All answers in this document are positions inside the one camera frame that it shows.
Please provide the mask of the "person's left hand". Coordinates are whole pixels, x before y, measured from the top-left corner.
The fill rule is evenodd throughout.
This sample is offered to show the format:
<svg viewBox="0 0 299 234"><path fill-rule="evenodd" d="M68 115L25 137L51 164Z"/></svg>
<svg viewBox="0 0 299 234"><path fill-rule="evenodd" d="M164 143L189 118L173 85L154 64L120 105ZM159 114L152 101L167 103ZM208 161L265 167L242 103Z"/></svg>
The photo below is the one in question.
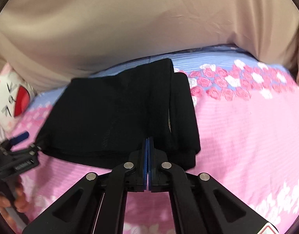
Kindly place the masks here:
<svg viewBox="0 0 299 234"><path fill-rule="evenodd" d="M16 193L16 198L14 201L15 208L20 213L27 212L30 207L30 204L27 201L21 181L16 182L15 193ZM0 213L2 215L8 215L6 208L10 206L11 206L10 201L6 197L0 195Z"/></svg>

